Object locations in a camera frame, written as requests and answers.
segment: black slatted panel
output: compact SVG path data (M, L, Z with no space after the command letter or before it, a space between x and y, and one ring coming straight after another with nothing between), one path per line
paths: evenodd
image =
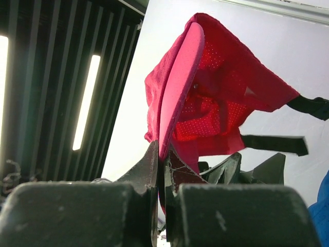
M45 181L100 176L141 18L117 0L0 1L0 35L9 38L3 163ZM73 151L92 55L100 67L82 146Z

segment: metal frame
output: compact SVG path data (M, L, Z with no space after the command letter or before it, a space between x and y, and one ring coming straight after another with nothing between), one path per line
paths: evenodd
M286 0L214 0L329 26L329 9Z
M140 15L145 16L146 7L136 2L135 0L118 0L118 1L126 5L127 7L131 8L132 10L136 11Z

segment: vertical slat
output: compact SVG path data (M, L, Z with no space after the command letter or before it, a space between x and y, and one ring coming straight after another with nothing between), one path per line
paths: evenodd
M43 122L43 115L45 110L46 104L46 97L47 97L47 90L48 90L48 82L51 70L51 63L52 63L52 55L55 45L55 38L57 32L57 23L60 13L60 6L61 0L56 0L54 3L52 18L51 18L51 27L50 27L50 35L49 35L49 42L48 42L48 49L47 49L47 56L46 56L46 64L45 64L45 71L44 77L42 82L42 89L41 89L41 97L40 97L40 104L37 116L37 124L36 124L36 134L34 137L34 148L32 153L32 162L31 162L31 170L35 170L36 161L38 158L38 150L40 144L40 135L41 135L41 128ZM43 177L47 174L47 170L43 171Z
M7 72L6 72L6 88L5 88L5 99L4 99L4 115L3 115L3 129L1 134L1 146L0 146L0 161L1 164L4 163L6 157L6 143L8 138L7 129L9 128L9 119L11 115L10 111L10 100L12 91L12 77L14 73L14 57L15 57L15 47L16 47L16 33L17 33L17 20L19 13L19 0L10 1L9 10L9 25L8 25L8 60L7 60ZM0 179L2 180L4 176L4 167L0 165Z
M98 37L98 32L99 32L99 27L100 27L100 23L101 23L101 20L102 20L102 15L103 15L103 8L100 7L99 8L99 11L98 11L98 16L97 16L97 22L96 22L96 26L95 26L95 31L94 31L94 35L93 35L93 41L92 41L92 46L90 48L90 53L89 53L89 56L92 57L94 51L95 51L95 46L96 46L96 41L97 41L97 37ZM78 170L78 165L79 165L79 159L81 157L81 149L82 147L80 148L79 150L79 154L78 154L78 159L77 159L77 163L76 163L76 167L75 167L75 171L74 171L74 174L73 174L73 180L75 180L75 177L77 175L77 170ZM69 166L69 164L71 163L71 157L72 157L72 151L70 151L69 153L69 157L67 159L67 162L66 162L66 166Z
M120 101L119 100L119 97L120 97L120 94L121 94L121 91L122 91L122 86L123 86L123 83L124 83L125 75L126 75L126 73L128 73L127 67L129 65L129 61L131 59L131 53L132 53L132 50L133 50L133 47L134 47L134 44L135 44L136 33L137 33L137 26L134 29L133 37L132 37L132 39L130 41L130 46L129 46L127 58L126 58L126 61L125 61L125 64L124 64L124 68L123 68L123 71L122 71L122 75L121 75L121 79L120 79L120 84L119 84L119 87L118 87L118 90L117 90L117 94L116 94L116 98L115 98L115 103L117 103L118 101ZM111 118L110 118L110 121L109 121L110 124L107 126L107 131L106 131L106 134L105 134L105 139L104 139L104 143L103 143L103 146L102 146L102 151L101 151L101 154L100 154L100 158L99 158L99 161L98 161L98 165L97 165L97 169L96 169L96 172L95 172L94 179L96 178L96 176L97 176L97 174L99 172L99 168L100 168L101 162L103 160L103 154L105 152L105 146L106 146L106 143L107 143L109 132L111 130L111 123L113 121L114 113L115 113L115 111L112 111ZM96 158L96 154L97 154L97 150L95 150L95 153L94 153L93 163L94 163L94 160ZM90 180L90 178L91 178L92 170L93 170L93 168L91 167L90 170L89 170L88 180Z
M28 53L25 84L24 84L24 91L23 91L24 95L23 95L21 124L20 124L20 130L19 130L19 143L18 143L18 149L17 149L17 152L18 152L17 161L19 164L22 163L23 153L24 153L27 117L28 117L29 105L30 105L33 67L34 67L34 59L35 59L35 52L36 52L36 42L38 39L41 2L42 2L41 0L35 0L34 8L33 8L29 53Z
M63 131L62 131L62 135L61 135L59 152L58 152L57 160L56 160L56 167L60 166L60 163L62 160L63 149L64 149L65 140L66 140L68 123L69 123L69 119L71 116L72 102L73 102L73 98L74 98L74 92L76 89L78 72L80 70L81 56L82 56L82 51L83 51L83 45L84 45L85 38L86 38L91 7L92 7L91 2L87 2L86 12L84 15L84 21L82 24L82 30L81 30L81 35L80 35L76 64L75 64L73 78L71 81L71 86L70 86L70 91L69 91L69 96L68 96L68 103L67 103L66 114L65 114L65 119L64 119ZM66 166L65 172L64 172L64 180L67 179L68 170L69 170L69 166Z
M64 43L61 70L60 70L60 75L59 75L59 79L58 79L57 91L56 91L56 98L55 98L53 114L52 114L52 118L51 118L49 139L48 139L46 158L45 158L45 163L44 163L45 171L47 171L48 167L49 167L49 160L50 160L51 149L52 149L52 144L53 144L53 137L55 134L56 121L57 121L57 116L58 116L60 100L61 100L62 87L63 87L64 75L65 75L65 71L66 71L68 52L69 52L69 48L70 48L70 44L71 44L71 37L72 37L73 26L74 26L74 21L75 21L75 16L76 16L77 4L78 4L78 0L72 1L70 17L68 20L68 26L67 26L67 31L66 31L66 38L65 38L65 43ZM54 181L56 181L56 179L57 179L58 170L59 170L59 166L56 167L56 169L55 169ZM33 175L33 172L34 172L34 169L31 167L30 175Z
M109 37L109 32L110 32L111 26L112 26L113 16L114 16L113 13L111 13L110 16L109 16L109 19L108 19L106 33L105 33L104 42L103 42L103 46L102 46L102 52L101 52L101 61L100 61L100 65L99 65L100 68L102 68L102 63L104 61L104 55L105 55L105 50L106 50L107 44L108 44L108 37ZM84 171L86 169L90 148L91 148L92 143L93 143L92 139L94 138L96 125L97 125L97 122L98 122L99 112L100 112L101 107L102 107L102 101L103 101L103 96L104 96L105 89L106 89L106 84L107 84L107 81L103 81L103 85L102 85L102 89L101 89L101 95L97 99L98 107L96 109L96 117L95 117L95 121L94 121L94 124L93 124L93 127L92 127L92 131L90 132L90 141L88 142L88 148L87 148L87 152L86 152L86 159L85 159L84 164L83 164L80 180L83 179L83 174L84 174Z
M127 36L128 36L129 28L130 28L130 26L127 26L126 29L125 29L125 34L124 34L124 39L123 39L122 46L121 46L120 56L119 56L119 59L118 59L118 64L117 64L117 67L116 67L116 70L115 70L115 74L114 74L114 78L113 78L113 81L112 81L113 85L115 84L116 78L117 78L117 75L118 75L118 70L119 70L119 67L120 67L120 63L121 63L121 59L122 59L124 47L125 47L125 44L126 44L126 41L127 41ZM107 99L107 102L106 102L105 114L103 116L102 125L101 125L101 128L100 128L100 133L102 133L102 134L103 134L103 128L104 128L105 121L106 121L106 116L107 116L106 113L108 112L111 99L112 99L112 93L109 95L109 97ZM109 126L110 125L111 125L110 123L107 124L107 132L106 132L106 135L105 136L108 136ZM104 144L103 144L103 147L102 147L102 151L101 151L101 156L100 157L102 157L102 154L104 152L104 146L105 146Z
M119 38L120 30L121 30L121 25L122 25L123 17L124 17L124 9L122 9L121 10L121 13L120 13L119 23L118 23L117 30L116 30L116 33L115 33L115 38L114 38L114 42L113 42L111 54L110 54L110 57L109 57L109 62L108 62L108 65L107 65L106 74L105 74L105 77L104 77L104 83L107 83L107 81L108 81L108 76L109 76L109 72L111 70L114 53L115 53L115 50L116 50L116 47L117 47L117 43L118 43L118 38ZM97 138L97 143L96 143L96 147L95 147L95 150L94 150L94 156L93 156L93 160L92 160L92 163L91 163L91 167L92 168L93 168L94 163L95 163L95 158L96 158L96 155L97 155L97 150L98 150L98 147L99 147L99 144L100 144L101 136L102 136L102 131L99 131L98 138Z

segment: red cap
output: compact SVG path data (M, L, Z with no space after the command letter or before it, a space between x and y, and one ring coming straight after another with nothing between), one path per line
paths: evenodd
M170 144L198 172L200 156L245 148L239 126L254 110L272 112L299 93L268 70L218 20L198 13L145 80L148 141Z

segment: dark gray block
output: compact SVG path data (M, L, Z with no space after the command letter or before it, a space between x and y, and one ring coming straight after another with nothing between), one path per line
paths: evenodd
M181 185L172 246L320 247L308 210L279 185Z

